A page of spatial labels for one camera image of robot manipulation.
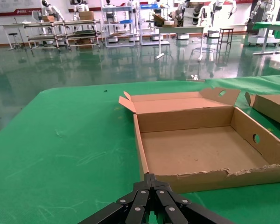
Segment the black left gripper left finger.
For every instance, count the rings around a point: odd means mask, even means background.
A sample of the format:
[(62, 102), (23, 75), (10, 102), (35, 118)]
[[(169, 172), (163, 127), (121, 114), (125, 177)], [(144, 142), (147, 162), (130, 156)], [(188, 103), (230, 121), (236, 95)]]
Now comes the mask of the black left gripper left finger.
[(150, 199), (154, 174), (145, 174), (136, 182), (133, 190), (91, 216), (81, 224), (147, 224), (150, 215)]

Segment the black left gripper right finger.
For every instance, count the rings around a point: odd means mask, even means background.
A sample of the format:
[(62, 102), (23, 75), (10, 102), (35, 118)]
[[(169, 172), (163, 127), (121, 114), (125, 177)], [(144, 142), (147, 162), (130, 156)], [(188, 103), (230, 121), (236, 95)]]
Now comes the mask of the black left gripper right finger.
[(172, 191), (151, 174), (151, 203), (159, 224), (231, 224), (229, 219)]

